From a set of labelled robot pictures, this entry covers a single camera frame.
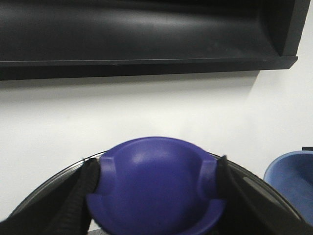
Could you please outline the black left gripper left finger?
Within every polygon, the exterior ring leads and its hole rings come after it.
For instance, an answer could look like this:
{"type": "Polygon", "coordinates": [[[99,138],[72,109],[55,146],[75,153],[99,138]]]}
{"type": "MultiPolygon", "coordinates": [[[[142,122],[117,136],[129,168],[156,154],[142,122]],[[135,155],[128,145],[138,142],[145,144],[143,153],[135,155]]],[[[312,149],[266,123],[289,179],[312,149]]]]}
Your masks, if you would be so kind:
{"type": "Polygon", "coordinates": [[[91,216],[86,195],[93,193],[100,174],[96,159],[79,170],[48,195],[0,224],[2,235],[86,235],[91,216]]]}

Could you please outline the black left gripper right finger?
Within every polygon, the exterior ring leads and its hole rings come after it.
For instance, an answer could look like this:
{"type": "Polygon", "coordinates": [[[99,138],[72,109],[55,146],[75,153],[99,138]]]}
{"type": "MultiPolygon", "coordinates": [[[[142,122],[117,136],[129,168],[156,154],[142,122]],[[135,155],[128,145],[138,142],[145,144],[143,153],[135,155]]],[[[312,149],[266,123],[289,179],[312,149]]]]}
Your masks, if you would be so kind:
{"type": "Polygon", "coordinates": [[[218,161],[217,193],[225,210],[212,235],[311,235],[313,227],[277,190],[244,167],[218,161]]]}

